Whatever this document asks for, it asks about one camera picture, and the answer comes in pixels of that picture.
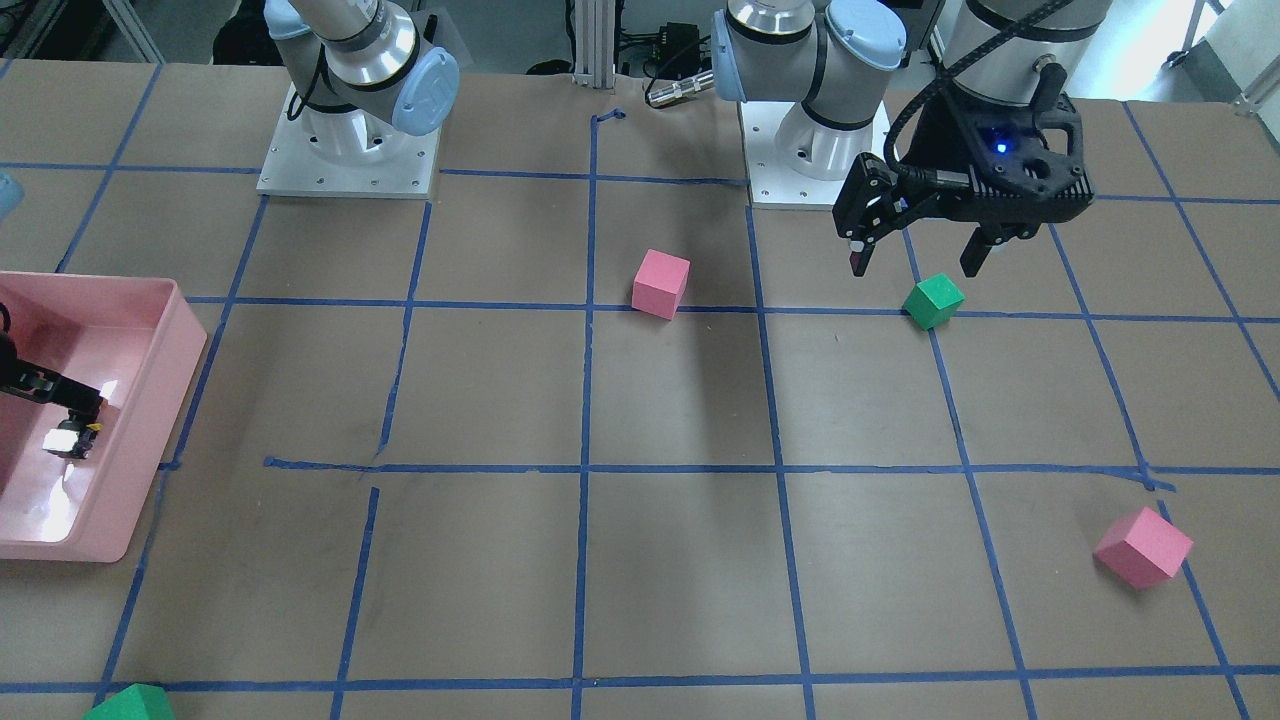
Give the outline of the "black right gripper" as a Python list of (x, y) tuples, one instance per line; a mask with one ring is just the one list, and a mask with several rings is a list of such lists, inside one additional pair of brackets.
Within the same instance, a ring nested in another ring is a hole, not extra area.
[(99, 389), (45, 368), (18, 369), (17, 345), (9, 336), (12, 316), (1, 306), (1, 392), (35, 404), (64, 407), (72, 420), (99, 421), (104, 398)]

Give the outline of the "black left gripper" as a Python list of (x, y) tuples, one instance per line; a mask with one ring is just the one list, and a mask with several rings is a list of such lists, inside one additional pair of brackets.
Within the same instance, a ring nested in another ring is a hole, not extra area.
[(888, 163), (860, 152), (835, 200), (835, 228), (849, 242), (855, 277), (865, 275), (876, 245), (893, 231), (901, 199), (931, 217), (980, 223), (960, 256), (966, 278), (1009, 241), (1009, 225), (1069, 222), (1094, 201), (1083, 119), (1066, 94), (1006, 106), (943, 88), (919, 110), (901, 163), (927, 178), (908, 179), (902, 190)]

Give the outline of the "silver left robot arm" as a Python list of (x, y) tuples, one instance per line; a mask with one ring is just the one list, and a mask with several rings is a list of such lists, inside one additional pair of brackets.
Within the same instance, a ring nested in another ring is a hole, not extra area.
[[(836, 167), (832, 217), (854, 275), (876, 245), (922, 218), (969, 222), (966, 277), (1010, 240), (1079, 217), (1094, 201), (1083, 119), (1065, 86), (1107, 1), (966, 1), (934, 78), (899, 113), (878, 152)], [(874, 120), (908, 28), (879, 1), (727, 1), (709, 38), (716, 92), (791, 102), (827, 135)]]

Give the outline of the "green cube near left arm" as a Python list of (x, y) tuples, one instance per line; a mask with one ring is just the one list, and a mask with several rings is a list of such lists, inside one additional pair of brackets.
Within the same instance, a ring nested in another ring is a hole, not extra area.
[(940, 273), (915, 283), (901, 309), (918, 328), (931, 331), (954, 316), (965, 300), (955, 281)]

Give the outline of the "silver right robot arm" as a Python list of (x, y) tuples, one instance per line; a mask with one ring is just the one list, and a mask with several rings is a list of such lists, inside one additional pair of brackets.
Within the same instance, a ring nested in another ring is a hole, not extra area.
[(454, 58), (390, 1), (270, 1), (282, 68), (20, 60), (3, 74), (3, 169), (26, 204), (3, 223), (3, 269), (174, 279), (187, 295), (287, 302), (306, 272), (406, 269), (413, 297), (426, 236), (372, 200), (334, 200), (355, 173), (329, 120), (369, 123), (367, 169), (407, 158), (458, 94)]

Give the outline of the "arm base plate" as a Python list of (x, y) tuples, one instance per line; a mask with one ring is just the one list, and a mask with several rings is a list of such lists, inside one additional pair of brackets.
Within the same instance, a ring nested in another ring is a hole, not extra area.
[(884, 104), (859, 129), (832, 129), (799, 102), (741, 102), (739, 118), (751, 205), (828, 211), (861, 152), (879, 152), (890, 128)]
[(425, 136), (401, 133), (353, 110), (288, 111), (294, 86), (285, 92), (280, 115), (262, 160), (256, 190), (273, 197), (429, 200), (438, 168), (442, 131)]

